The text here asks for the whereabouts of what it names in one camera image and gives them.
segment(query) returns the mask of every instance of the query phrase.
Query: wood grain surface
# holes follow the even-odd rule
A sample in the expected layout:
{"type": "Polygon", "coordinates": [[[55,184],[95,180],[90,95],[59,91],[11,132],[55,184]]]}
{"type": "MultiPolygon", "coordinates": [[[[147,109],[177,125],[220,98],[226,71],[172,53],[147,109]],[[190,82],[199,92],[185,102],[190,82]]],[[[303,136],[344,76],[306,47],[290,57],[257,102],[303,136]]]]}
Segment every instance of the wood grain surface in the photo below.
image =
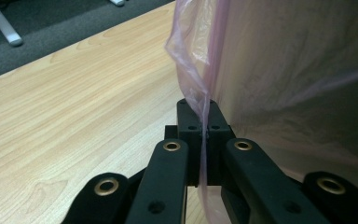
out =
{"type": "MultiPolygon", "coordinates": [[[[0,223],[60,223],[84,185],[146,167],[183,98],[174,3],[0,76],[0,223]]],[[[205,223],[189,190],[187,223],[205,223]]]]}

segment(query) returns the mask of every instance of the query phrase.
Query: crumpled plastic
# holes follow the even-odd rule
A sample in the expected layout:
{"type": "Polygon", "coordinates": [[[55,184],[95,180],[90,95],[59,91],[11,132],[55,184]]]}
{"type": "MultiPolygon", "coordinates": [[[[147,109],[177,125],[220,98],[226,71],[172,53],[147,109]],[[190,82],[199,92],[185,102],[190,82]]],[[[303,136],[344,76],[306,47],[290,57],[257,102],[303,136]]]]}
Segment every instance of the crumpled plastic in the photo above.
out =
{"type": "MultiPolygon", "coordinates": [[[[358,1],[176,0],[166,49],[203,131],[213,98],[287,175],[358,186],[358,1]]],[[[201,156],[206,216],[223,223],[201,156]]]]}

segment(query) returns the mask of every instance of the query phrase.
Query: carpeted floor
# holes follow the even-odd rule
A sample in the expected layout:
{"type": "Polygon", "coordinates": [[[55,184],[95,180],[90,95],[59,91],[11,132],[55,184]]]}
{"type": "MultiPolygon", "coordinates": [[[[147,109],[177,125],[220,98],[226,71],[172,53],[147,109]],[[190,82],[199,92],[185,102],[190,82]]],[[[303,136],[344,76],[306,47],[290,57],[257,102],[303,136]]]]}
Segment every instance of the carpeted floor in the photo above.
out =
{"type": "Polygon", "coordinates": [[[108,0],[0,0],[24,42],[13,48],[0,33],[0,75],[171,1],[130,0],[116,7],[108,0]]]}

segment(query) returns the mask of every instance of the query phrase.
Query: pink plastic bag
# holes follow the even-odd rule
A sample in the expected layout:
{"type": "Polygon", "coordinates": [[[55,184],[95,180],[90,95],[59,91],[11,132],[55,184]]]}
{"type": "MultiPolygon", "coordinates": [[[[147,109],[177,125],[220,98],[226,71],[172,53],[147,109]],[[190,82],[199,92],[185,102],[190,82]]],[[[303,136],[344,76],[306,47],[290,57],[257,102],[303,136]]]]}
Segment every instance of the pink plastic bag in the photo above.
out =
{"type": "MultiPolygon", "coordinates": [[[[203,131],[212,97],[291,177],[358,186],[358,1],[177,0],[166,48],[203,131]]],[[[206,216],[222,223],[202,153],[206,216]]]]}

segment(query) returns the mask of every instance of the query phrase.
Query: wooden table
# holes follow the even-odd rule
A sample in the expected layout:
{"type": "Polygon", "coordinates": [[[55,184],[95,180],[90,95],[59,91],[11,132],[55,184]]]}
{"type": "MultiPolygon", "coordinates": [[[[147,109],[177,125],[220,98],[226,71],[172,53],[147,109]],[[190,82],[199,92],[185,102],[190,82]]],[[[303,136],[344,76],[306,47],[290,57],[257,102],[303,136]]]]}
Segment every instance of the wooden table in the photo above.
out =
{"type": "MultiPolygon", "coordinates": [[[[84,185],[146,167],[183,98],[174,3],[0,76],[0,223],[60,223],[84,185]]],[[[190,189],[187,223],[206,222],[190,189]]]]}

